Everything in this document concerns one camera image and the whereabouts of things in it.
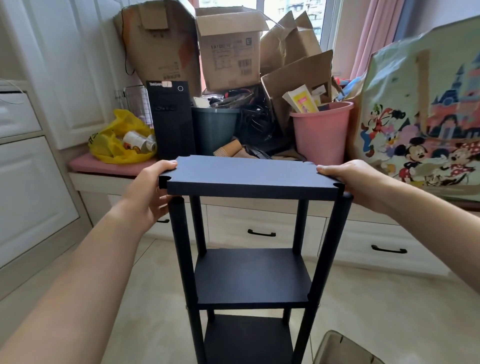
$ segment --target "bottom shelf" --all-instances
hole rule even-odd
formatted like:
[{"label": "bottom shelf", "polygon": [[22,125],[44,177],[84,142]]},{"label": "bottom shelf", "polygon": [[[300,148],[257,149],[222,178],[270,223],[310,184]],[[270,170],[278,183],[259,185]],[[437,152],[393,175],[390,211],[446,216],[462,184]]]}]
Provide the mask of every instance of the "bottom shelf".
[{"label": "bottom shelf", "polygon": [[208,364],[290,364],[293,346],[281,318],[215,314],[205,352]]}]

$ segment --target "hand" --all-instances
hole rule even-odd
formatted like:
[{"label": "hand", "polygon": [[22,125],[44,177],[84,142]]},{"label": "hand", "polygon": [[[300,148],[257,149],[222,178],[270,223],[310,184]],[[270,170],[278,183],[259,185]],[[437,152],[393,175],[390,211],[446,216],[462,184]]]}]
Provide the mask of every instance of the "hand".
[{"label": "hand", "polygon": [[352,193],[353,202],[372,211],[386,214],[386,186],[402,183],[368,165],[363,160],[351,160],[341,166],[317,166],[317,171],[325,176],[338,178]]},{"label": "hand", "polygon": [[161,160],[143,169],[112,211],[125,224],[139,229],[142,235],[145,234],[158,219],[168,213],[167,203],[172,198],[166,190],[158,188],[158,176],[176,167],[176,160]]}]

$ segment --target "shelf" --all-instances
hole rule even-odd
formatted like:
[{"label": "shelf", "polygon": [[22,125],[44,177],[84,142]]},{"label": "shelf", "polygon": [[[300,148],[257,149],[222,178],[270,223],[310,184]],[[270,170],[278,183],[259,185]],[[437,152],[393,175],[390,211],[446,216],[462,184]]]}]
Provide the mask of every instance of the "shelf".
[{"label": "shelf", "polygon": [[204,343],[208,364],[291,364],[293,355],[281,318],[215,315]]},{"label": "shelf", "polygon": [[311,280],[292,249],[207,249],[195,267],[198,308],[304,308]]},{"label": "shelf", "polygon": [[178,157],[177,162],[175,170],[159,177],[159,187],[177,196],[333,201],[344,189],[309,162],[209,156]]}]

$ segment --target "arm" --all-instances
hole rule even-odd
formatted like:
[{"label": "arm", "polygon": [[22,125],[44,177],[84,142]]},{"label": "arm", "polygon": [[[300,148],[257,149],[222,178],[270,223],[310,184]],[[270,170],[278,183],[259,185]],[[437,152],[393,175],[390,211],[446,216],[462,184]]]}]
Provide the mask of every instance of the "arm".
[{"label": "arm", "polygon": [[361,160],[341,166],[318,166],[317,170],[343,181],[355,203],[398,222],[480,293],[479,217],[385,176]]},{"label": "arm", "polygon": [[6,342],[0,363],[100,363],[140,238],[168,212],[158,175],[176,165],[160,161],[138,175]]}]

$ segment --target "dark green bucket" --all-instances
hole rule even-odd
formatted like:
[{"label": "dark green bucket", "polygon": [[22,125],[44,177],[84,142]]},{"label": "dark green bucket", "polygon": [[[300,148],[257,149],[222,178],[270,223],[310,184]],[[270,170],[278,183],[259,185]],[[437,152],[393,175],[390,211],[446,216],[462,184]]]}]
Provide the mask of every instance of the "dark green bucket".
[{"label": "dark green bucket", "polygon": [[212,156],[229,143],[239,115],[239,109],[192,108],[197,154]]}]

